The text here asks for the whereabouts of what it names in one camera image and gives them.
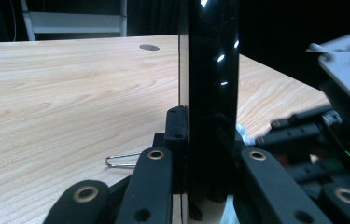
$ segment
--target black panel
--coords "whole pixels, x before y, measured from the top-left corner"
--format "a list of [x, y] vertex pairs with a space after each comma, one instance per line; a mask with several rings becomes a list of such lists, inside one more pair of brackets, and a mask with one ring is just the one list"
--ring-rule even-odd
[[127, 35], [176, 35], [178, 0], [128, 0]]
[[180, 1], [180, 104], [188, 113], [191, 201], [228, 188], [238, 95], [238, 1]]

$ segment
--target glossy black surface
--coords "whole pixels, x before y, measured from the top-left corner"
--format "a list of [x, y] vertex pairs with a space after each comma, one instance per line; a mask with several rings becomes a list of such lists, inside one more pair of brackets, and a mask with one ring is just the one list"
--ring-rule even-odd
[[228, 190], [238, 95], [238, 1], [180, 1], [179, 102], [188, 113], [189, 200]]

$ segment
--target wood grain surface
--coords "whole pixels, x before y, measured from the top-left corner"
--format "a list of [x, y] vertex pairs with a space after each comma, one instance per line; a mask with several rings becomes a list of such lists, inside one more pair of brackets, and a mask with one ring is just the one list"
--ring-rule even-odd
[[[104, 159], [146, 149], [163, 133], [177, 105], [177, 62], [176, 35], [0, 43], [0, 223], [41, 223], [76, 182], [110, 186], [131, 174]], [[244, 56], [239, 86], [238, 120], [252, 135], [327, 102]], [[179, 214], [175, 196], [174, 223]]]

